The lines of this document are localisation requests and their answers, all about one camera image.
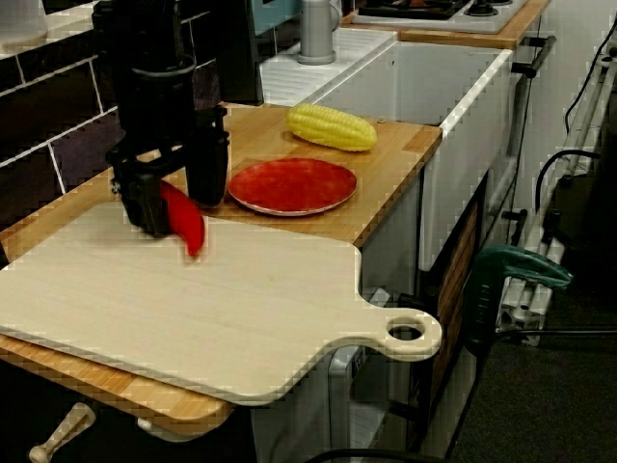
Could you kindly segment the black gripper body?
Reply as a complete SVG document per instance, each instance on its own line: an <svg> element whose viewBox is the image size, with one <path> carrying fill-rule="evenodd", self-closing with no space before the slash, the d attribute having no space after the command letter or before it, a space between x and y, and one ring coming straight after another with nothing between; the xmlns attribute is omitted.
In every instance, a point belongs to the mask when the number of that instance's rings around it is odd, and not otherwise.
<svg viewBox="0 0 617 463"><path fill-rule="evenodd" d="M127 60L109 63L118 116L124 137L106 154L113 167L114 190L136 176L165 177L185 171L187 146L203 133L225 131L228 110L221 106L195 108L191 58L167 68L146 69Z"/></svg>

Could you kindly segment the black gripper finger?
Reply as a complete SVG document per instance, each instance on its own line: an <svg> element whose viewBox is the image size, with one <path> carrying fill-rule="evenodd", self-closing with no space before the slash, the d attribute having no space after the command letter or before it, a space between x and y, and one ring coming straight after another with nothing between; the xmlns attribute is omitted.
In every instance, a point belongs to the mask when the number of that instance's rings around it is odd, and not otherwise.
<svg viewBox="0 0 617 463"><path fill-rule="evenodd" d="M156 238L171 233L168 208L161 194L161 179L136 176L121 183L121 200L132 225Z"/></svg>
<svg viewBox="0 0 617 463"><path fill-rule="evenodd" d="M186 179L189 197L206 206L216 206L226 192L228 134L196 135L187 149Z"/></svg>

